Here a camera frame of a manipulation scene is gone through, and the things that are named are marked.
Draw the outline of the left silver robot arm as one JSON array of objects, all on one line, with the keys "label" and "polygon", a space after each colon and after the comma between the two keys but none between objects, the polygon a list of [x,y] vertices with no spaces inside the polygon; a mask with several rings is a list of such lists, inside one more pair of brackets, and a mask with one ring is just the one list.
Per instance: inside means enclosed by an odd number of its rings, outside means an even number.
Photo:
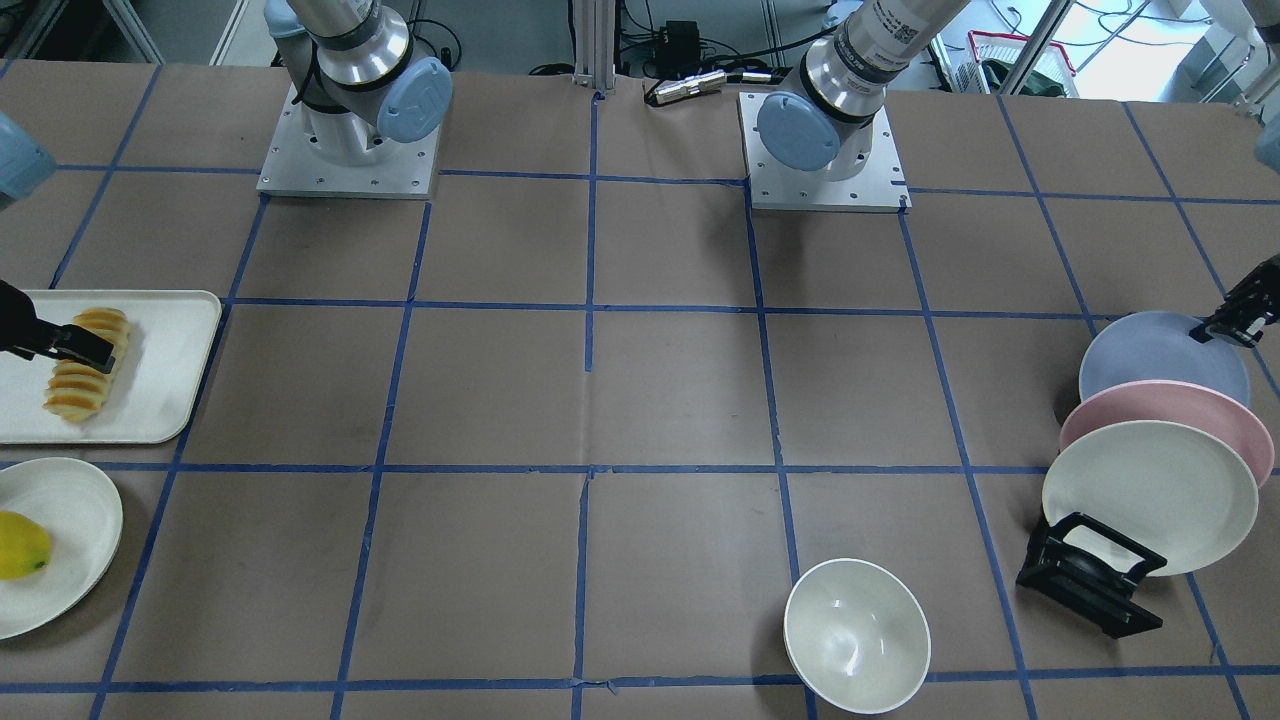
[{"label": "left silver robot arm", "polygon": [[966,6],[965,1],[864,1],[809,45],[754,122],[769,156],[818,182],[846,181],[873,152],[886,90]]}]

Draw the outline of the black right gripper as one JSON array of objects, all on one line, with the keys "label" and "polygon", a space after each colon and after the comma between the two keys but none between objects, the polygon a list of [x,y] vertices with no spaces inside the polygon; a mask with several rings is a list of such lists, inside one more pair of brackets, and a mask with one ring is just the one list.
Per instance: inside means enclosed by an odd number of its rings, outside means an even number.
[{"label": "black right gripper", "polygon": [[115,347],[109,340],[79,325],[36,320],[29,296],[1,281],[1,351],[20,359],[33,359],[36,354],[70,360],[104,374],[114,369]]}]

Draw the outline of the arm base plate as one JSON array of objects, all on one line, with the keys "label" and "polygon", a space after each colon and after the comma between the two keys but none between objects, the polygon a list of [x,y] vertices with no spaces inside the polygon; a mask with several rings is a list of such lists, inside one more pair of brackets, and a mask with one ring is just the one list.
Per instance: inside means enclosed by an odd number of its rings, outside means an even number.
[{"label": "arm base plate", "polygon": [[399,143],[351,113],[282,105],[256,188],[273,197],[429,200],[444,126]]},{"label": "arm base plate", "polygon": [[739,95],[751,205],[771,211],[900,213],[913,201],[888,113],[844,128],[790,92]]}]

